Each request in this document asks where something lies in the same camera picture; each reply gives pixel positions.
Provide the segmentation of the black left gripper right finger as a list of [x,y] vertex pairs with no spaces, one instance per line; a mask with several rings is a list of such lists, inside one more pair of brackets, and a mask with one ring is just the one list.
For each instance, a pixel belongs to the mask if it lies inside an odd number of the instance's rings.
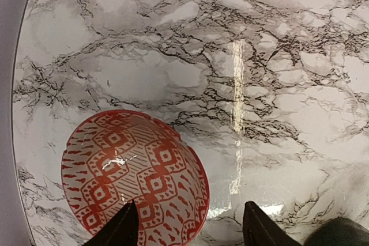
[[253,201],[244,206],[243,238],[246,246],[301,246]]

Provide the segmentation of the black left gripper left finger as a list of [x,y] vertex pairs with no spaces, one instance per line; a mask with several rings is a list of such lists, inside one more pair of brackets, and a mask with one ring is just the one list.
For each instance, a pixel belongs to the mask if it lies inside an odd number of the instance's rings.
[[135,202],[126,203],[86,246],[137,246],[139,217]]

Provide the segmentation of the dark blue mug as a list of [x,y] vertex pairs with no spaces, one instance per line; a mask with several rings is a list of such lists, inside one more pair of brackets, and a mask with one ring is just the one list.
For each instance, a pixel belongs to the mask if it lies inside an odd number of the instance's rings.
[[314,231],[304,245],[368,246],[368,240],[368,229],[351,219],[336,218]]

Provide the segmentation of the red white patterned bowl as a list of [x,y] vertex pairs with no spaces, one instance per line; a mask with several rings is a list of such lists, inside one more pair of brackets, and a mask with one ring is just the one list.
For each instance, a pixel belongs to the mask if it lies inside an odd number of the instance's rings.
[[67,202],[97,234],[126,204],[139,217],[139,245],[186,245],[209,209],[209,183],[195,151],[147,114],[112,110],[82,122],[62,155]]

